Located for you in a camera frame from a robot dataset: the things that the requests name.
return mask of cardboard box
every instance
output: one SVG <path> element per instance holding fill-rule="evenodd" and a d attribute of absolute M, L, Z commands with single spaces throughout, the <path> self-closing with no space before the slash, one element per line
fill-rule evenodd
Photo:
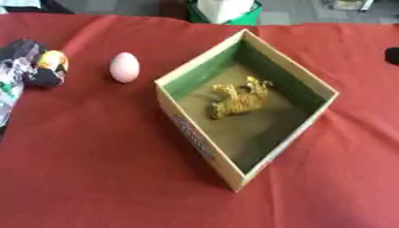
<path fill-rule="evenodd" d="M 264 109 L 213 120 L 214 84 L 270 80 Z M 239 191 L 300 136 L 338 96 L 307 69 L 248 30 L 156 80 L 160 107 L 199 153 Z"/>

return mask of ball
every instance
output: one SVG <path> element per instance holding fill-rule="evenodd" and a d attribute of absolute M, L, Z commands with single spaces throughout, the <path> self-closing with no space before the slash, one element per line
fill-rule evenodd
<path fill-rule="evenodd" d="M 139 61 L 131 53 L 119 53 L 110 64 L 110 74 L 121 83 L 135 80 L 139 72 Z"/>

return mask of black object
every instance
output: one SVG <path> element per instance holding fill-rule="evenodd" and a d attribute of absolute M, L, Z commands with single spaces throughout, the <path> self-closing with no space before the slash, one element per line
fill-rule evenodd
<path fill-rule="evenodd" d="M 391 64 L 399 65 L 399 47 L 390 47 L 385 50 L 385 60 Z"/>
<path fill-rule="evenodd" d="M 40 0 L 42 8 L 36 7 L 9 7 L 6 6 L 5 10 L 7 12 L 50 12 L 50 13 L 63 13 L 63 14 L 74 14 L 74 12 L 65 8 L 61 4 L 55 2 L 54 0 Z"/>

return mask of red fabric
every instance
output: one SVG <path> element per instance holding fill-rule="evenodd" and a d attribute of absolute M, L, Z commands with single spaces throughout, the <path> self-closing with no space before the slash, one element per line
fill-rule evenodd
<path fill-rule="evenodd" d="M 397 25 L 250 28 L 341 92 L 240 193 L 159 109 L 152 81 L 245 27 L 161 18 L 0 16 L 0 44 L 29 37 L 70 57 L 66 83 L 29 90 L 0 143 L 0 227 L 398 227 Z M 142 74 L 110 79 L 132 52 Z"/>

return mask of tiger figurine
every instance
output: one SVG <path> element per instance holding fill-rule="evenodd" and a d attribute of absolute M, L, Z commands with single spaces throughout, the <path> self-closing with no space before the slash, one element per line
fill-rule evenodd
<path fill-rule="evenodd" d="M 212 102 L 211 118 L 220 119 L 226 116 L 241 114 L 263 108 L 268 97 L 268 87 L 273 86 L 270 81 L 262 83 L 254 77 L 247 77 L 247 84 L 235 87 L 234 85 L 213 85 L 214 92 L 222 94 L 221 102 Z"/>

